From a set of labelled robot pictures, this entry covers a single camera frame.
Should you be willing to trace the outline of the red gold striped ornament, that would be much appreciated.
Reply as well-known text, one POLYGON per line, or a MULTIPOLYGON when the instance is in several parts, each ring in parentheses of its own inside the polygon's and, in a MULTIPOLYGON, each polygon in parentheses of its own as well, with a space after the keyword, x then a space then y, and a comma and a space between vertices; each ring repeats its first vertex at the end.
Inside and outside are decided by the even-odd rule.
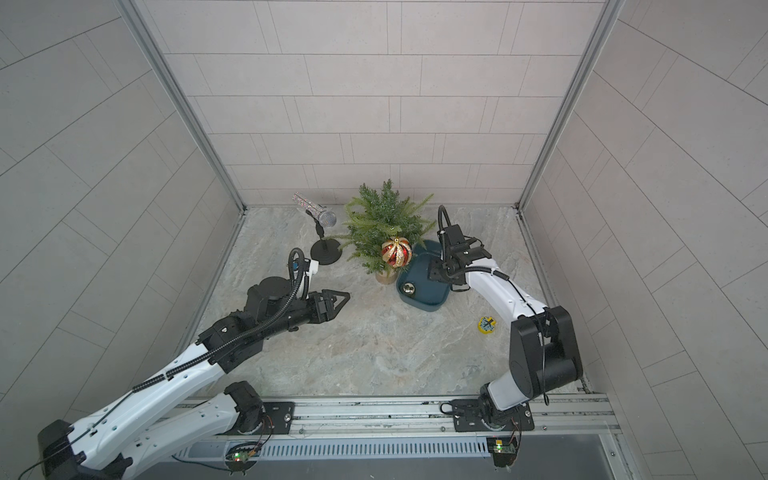
POLYGON ((407 266, 412 256, 410 242, 404 237, 391 238, 381 246, 382 260, 393 269, 407 266))

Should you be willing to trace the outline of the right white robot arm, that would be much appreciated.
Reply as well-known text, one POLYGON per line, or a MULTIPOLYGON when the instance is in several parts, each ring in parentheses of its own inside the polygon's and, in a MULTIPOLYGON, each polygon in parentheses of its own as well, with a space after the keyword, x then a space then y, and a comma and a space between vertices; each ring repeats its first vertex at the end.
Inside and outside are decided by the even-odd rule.
POLYGON ((467 236, 438 207, 440 256, 431 261, 428 278, 461 290, 474 290, 509 324, 508 368, 481 388, 470 412, 485 427, 499 430, 516 424, 522 405, 583 376, 583 365, 570 313, 549 307, 502 272, 484 244, 467 236))

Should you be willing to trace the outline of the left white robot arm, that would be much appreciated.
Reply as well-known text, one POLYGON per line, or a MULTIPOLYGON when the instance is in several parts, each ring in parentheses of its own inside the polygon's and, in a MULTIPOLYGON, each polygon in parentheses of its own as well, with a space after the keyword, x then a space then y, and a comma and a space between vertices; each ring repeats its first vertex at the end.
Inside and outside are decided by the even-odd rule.
POLYGON ((43 478, 134 479, 199 440, 266 426, 263 401, 246 381, 182 414, 165 415, 260 353, 266 339, 333 320, 350 295, 311 291, 318 266, 301 249, 292 249, 287 277, 268 277, 250 287, 243 309, 203 331, 154 376, 91 415, 74 423, 56 420, 42 429, 36 465, 43 478))

